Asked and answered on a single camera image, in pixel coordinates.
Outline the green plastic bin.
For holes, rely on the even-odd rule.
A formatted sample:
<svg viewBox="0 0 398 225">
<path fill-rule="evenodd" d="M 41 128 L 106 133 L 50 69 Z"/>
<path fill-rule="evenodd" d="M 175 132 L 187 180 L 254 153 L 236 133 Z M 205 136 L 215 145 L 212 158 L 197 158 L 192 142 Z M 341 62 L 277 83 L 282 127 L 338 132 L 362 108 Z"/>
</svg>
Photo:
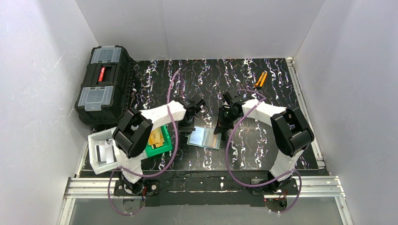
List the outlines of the green plastic bin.
<svg viewBox="0 0 398 225">
<path fill-rule="evenodd" d="M 144 153 L 148 158 L 173 149 L 167 126 L 156 128 L 150 133 Z"/>
</svg>

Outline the white bin with silver cards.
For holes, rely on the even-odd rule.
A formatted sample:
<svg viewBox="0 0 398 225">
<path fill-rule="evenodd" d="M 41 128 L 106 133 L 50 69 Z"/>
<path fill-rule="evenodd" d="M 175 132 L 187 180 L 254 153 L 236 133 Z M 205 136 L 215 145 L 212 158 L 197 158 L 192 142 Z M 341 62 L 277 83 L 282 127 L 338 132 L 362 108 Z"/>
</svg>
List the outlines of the white bin with silver cards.
<svg viewBox="0 0 398 225">
<path fill-rule="evenodd" d="M 121 166 L 120 152 L 112 138 L 115 129 L 88 135 L 89 162 L 96 175 Z"/>
</svg>

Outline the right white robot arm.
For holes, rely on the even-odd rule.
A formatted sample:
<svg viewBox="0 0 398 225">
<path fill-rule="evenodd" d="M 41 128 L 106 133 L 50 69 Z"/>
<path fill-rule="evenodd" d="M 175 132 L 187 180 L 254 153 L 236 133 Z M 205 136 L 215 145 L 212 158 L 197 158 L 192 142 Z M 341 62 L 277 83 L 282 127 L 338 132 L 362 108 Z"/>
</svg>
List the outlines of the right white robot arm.
<svg viewBox="0 0 398 225">
<path fill-rule="evenodd" d="M 270 105 L 265 103 L 263 98 L 244 98 L 238 90 L 225 92 L 222 99 L 224 104 L 219 109 L 214 134 L 235 131 L 245 118 L 252 118 L 271 126 L 278 154 L 268 172 L 268 181 L 263 185 L 279 186 L 288 181 L 298 158 L 314 141 L 314 133 L 301 109 Z"/>
</svg>

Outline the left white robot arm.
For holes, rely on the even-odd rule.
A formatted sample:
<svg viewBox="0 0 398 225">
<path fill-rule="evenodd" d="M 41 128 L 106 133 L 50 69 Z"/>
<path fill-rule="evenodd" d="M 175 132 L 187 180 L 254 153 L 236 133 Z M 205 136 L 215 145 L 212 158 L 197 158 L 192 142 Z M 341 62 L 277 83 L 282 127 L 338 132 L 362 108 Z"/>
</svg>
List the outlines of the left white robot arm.
<svg viewBox="0 0 398 225">
<path fill-rule="evenodd" d="M 163 125 L 177 122 L 176 131 L 184 135 L 192 133 L 194 118 L 206 103 L 202 97 L 192 99 L 176 98 L 166 105 L 150 110 L 129 109 L 115 128 L 112 138 L 119 149 L 118 164 L 122 167 L 122 179 L 131 184 L 137 183 L 143 175 L 141 160 L 150 138 L 150 133 Z"/>
</svg>

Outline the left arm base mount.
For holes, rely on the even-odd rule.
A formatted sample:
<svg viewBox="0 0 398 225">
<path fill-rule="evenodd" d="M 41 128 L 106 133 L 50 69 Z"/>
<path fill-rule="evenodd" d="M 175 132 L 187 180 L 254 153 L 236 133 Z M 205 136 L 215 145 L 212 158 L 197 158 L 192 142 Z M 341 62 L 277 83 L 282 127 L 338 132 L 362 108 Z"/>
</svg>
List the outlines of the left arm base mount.
<svg viewBox="0 0 398 225">
<path fill-rule="evenodd" d="M 153 179 L 141 178 L 136 183 L 132 184 L 126 179 L 118 179 L 115 186 L 110 188 L 113 191 L 110 197 L 121 197 L 123 202 L 127 202 L 128 208 L 124 208 L 123 214 L 133 214 L 132 203 L 138 203 L 139 209 L 145 207 L 146 199 L 148 197 L 158 196 L 160 193 L 160 181 Z"/>
</svg>

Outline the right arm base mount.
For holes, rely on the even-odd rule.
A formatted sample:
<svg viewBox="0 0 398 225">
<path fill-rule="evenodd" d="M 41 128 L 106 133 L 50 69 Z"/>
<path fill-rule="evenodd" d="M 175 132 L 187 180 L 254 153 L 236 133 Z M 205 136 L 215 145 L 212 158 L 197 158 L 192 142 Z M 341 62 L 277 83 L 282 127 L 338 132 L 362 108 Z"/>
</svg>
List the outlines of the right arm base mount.
<svg viewBox="0 0 398 225">
<path fill-rule="evenodd" d="M 249 187 L 253 195 L 265 195 L 265 206 L 270 213 L 282 214 L 291 209 L 301 194 L 301 187 L 292 176 L 266 186 Z"/>
</svg>

